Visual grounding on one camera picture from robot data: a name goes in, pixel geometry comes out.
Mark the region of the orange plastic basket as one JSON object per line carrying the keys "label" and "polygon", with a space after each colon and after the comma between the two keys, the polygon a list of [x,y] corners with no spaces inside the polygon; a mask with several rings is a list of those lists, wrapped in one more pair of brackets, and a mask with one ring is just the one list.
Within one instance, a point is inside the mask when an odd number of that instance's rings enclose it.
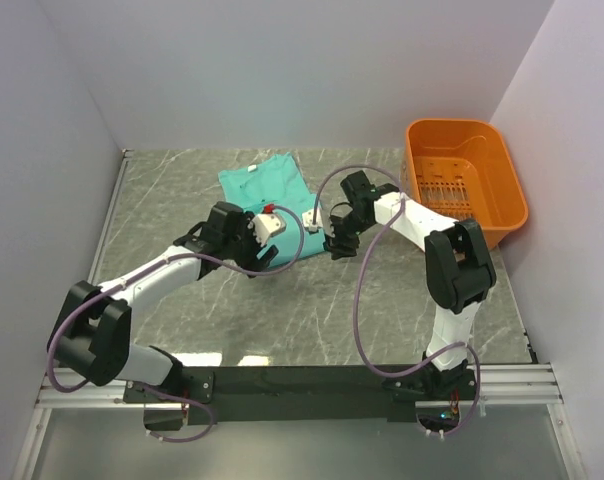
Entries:
{"label": "orange plastic basket", "polygon": [[403,187],[427,208],[475,219],[496,247],[528,220],[509,151],[492,125],[471,119],[419,119],[405,133]]}

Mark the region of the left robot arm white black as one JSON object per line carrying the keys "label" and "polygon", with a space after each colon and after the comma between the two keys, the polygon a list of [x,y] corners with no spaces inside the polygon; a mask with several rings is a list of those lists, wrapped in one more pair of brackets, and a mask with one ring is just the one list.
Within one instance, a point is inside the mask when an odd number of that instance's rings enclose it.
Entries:
{"label": "left robot arm white black", "polygon": [[135,344],[133,321],[167,295],[221,266],[249,277],[265,271],[278,253],[268,242],[285,228],[285,221],[272,208],[254,214],[218,202],[206,220],[155,259],[99,285],[74,284],[47,344],[47,374],[52,376],[55,363],[61,363],[84,383],[146,384],[161,402],[184,395],[188,386],[182,363],[157,347]]}

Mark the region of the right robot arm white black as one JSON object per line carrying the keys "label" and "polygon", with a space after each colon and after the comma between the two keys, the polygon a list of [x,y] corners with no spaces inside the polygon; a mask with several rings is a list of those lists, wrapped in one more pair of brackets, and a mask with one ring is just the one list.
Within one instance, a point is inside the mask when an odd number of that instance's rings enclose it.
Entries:
{"label": "right robot arm white black", "polygon": [[350,212],[322,218],[324,248],[332,259],[355,256],[361,233],[375,225],[394,231],[423,252],[427,290],[436,305],[431,338],[418,364],[390,372],[364,357],[364,365],[393,388],[419,398],[442,399],[464,385],[478,385],[479,374],[468,368],[469,340],[479,307],[497,280],[479,223],[438,214],[395,184],[376,186],[362,170],[346,176],[340,187]]}

